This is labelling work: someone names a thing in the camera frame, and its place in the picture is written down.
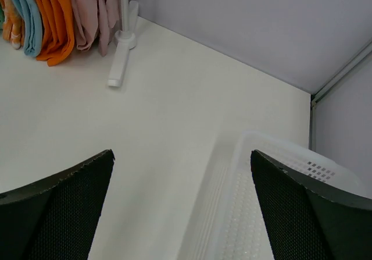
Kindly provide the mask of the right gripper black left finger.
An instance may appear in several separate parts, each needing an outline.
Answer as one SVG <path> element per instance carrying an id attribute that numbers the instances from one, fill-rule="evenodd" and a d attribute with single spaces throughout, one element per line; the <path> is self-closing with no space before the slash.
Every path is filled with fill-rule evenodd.
<path id="1" fill-rule="evenodd" d="M 106 149 L 1 193 L 1 259 L 87 259 L 114 163 Z"/>

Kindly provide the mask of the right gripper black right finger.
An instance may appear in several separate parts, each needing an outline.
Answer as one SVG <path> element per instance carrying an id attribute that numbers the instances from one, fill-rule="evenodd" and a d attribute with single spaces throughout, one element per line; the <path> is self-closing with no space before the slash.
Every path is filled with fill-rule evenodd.
<path id="1" fill-rule="evenodd" d="M 251 172 L 274 259 L 371 259 L 371 199 L 259 150 Z"/>

